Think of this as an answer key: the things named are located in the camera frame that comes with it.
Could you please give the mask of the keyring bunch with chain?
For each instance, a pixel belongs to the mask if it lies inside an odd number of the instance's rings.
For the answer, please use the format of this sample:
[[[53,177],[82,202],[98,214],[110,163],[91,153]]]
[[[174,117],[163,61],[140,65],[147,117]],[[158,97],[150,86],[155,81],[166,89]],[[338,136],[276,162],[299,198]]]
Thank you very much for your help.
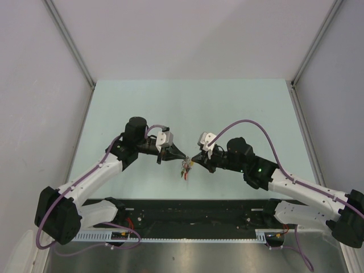
[[[185,181],[188,180],[188,173],[189,171],[192,169],[192,167],[190,166],[191,163],[191,158],[190,157],[186,157],[181,164],[181,172],[180,172],[180,176],[181,178],[183,178]]]

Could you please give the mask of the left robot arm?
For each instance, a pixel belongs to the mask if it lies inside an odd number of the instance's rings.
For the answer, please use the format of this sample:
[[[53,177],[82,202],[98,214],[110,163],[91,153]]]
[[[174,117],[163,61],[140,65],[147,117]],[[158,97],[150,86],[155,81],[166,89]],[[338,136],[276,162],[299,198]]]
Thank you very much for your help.
[[[158,128],[161,131],[156,136],[149,136],[151,127],[143,117],[130,118],[124,131],[112,140],[91,169],[56,189],[44,188],[35,215],[36,247],[45,250],[56,243],[66,245],[82,228],[104,222],[115,228],[122,226],[126,214],[116,199],[106,198],[92,205],[85,202],[111,178],[125,171],[139,154],[155,156],[158,164],[186,159],[173,143],[169,128],[163,125]]]

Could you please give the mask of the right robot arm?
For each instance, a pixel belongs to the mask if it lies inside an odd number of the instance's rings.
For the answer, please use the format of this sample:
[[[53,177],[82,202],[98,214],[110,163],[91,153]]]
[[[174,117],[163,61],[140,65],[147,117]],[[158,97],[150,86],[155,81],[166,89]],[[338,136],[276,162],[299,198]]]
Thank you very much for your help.
[[[305,226],[328,232],[349,247],[363,245],[363,193],[349,193],[301,181],[286,173],[277,163],[257,156],[253,148],[240,138],[228,141],[225,150],[207,142],[200,143],[200,153],[192,161],[210,173],[216,169],[239,172],[254,189],[264,189],[288,196],[299,204],[272,200],[264,208],[262,221],[268,228],[279,224]]]

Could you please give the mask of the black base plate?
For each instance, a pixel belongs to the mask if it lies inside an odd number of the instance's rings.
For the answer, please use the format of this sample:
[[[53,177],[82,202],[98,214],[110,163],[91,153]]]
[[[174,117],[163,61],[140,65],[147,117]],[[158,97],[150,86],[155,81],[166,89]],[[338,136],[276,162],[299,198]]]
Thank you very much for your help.
[[[179,227],[189,225],[241,226],[243,229],[293,230],[273,216],[264,216],[268,200],[142,200],[121,199],[125,206],[113,222],[127,228]]]

